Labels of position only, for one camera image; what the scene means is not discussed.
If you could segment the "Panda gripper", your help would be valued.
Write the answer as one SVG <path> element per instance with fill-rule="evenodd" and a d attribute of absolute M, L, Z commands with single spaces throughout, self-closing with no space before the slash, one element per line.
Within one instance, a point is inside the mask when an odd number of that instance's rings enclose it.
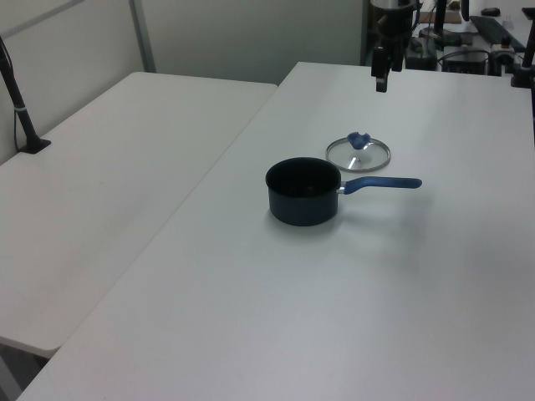
<path fill-rule="evenodd" d="M 388 52 L 382 47 L 391 47 L 391 70 L 401 71 L 405 56 L 405 40 L 412 34 L 414 7 L 376 8 L 376 30 L 380 38 L 380 46 L 372 53 L 371 76 L 375 78 L 377 92 L 385 93 L 388 89 L 390 70 Z"/>

